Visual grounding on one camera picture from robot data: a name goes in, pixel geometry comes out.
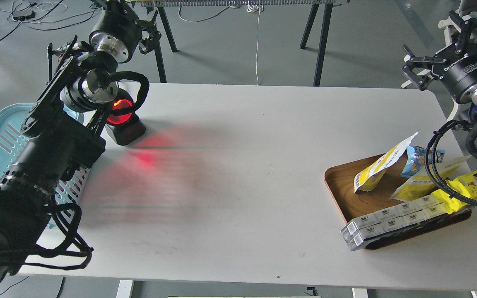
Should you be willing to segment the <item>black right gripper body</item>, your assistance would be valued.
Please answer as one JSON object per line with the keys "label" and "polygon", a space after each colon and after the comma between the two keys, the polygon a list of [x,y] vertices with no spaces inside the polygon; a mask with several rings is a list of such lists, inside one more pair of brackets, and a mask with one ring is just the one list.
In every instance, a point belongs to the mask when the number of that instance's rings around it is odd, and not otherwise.
{"label": "black right gripper body", "polygon": [[450,45],[441,49],[441,57],[447,62],[441,69],[441,83],[458,104],[477,104],[477,45],[466,45],[464,52],[456,53]]}

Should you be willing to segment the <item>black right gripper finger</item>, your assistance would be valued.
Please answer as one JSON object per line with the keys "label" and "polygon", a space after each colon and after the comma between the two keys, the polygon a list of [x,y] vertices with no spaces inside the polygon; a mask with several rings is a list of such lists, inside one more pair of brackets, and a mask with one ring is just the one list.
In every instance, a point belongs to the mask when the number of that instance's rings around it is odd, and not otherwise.
{"label": "black right gripper finger", "polygon": [[466,48],[477,45],[477,11],[449,11],[446,19],[446,46]]}
{"label": "black right gripper finger", "polygon": [[439,55],[416,56],[407,45],[403,45],[402,48],[406,53],[402,72],[407,78],[407,81],[402,83],[403,89],[413,84],[420,91],[426,90],[435,79],[435,75],[431,74],[432,67],[445,66],[449,62],[448,58]]}

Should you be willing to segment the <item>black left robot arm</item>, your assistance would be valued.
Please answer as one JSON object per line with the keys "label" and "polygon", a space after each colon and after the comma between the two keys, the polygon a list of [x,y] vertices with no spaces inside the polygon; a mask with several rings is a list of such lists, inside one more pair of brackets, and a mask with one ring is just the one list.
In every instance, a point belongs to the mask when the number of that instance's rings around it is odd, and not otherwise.
{"label": "black left robot arm", "polygon": [[149,91],[146,76],[117,71],[137,47],[145,49],[149,22],[142,21],[124,0],[101,0],[102,14],[83,49],[74,41],[21,126],[29,139],[16,161],[0,178],[0,282],[30,256],[83,258],[61,270],[85,268],[93,248],[78,234],[82,210],[76,203],[57,204],[55,190],[82,168],[91,168],[105,151],[101,137],[112,116],[137,120],[136,111]]}

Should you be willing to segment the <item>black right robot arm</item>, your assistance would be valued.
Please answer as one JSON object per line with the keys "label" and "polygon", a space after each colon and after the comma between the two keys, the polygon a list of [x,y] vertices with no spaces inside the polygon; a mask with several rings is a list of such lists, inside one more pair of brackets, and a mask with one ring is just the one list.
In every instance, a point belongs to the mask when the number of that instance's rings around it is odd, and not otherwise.
{"label": "black right robot arm", "polygon": [[407,53],[402,68],[406,78],[419,90],[426,90],[433,80],[440,81],[457,104],[471,104],[462,115],[466,121],[466,149],[477,159],[477,43],[471,41],[471,32],[477,29],[477,16],[464,19],[455,11],[449,18],[458,27],[452,42],[433,56],[415,56],[404,45]]}

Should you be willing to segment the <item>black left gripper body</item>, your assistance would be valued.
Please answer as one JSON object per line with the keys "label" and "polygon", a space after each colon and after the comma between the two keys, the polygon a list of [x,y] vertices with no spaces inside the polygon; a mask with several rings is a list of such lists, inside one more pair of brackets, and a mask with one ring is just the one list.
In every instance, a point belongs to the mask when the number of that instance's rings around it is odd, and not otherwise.
{"label": "black left gripper body", "polygon": [[117,63],[129,62],[142,39],[142,20],[124,0],[101,0],[100,4],[103,10],[89,34],[89,43]]}

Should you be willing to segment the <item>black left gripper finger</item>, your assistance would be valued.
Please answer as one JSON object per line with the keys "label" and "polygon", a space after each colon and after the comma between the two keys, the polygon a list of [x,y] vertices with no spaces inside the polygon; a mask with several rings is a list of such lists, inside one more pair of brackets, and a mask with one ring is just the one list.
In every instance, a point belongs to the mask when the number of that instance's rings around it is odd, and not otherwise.
{"label": "black left gripper finger", "polygon": [[155,11],[151,20],[140,20],[138,22],[141,31],[148,33],[148,37],[142,38],[138,43],[139,51],[144,55],[154,51],[159,46],[161,32],[159,32],[156,24],[157,15],[158,11]]}

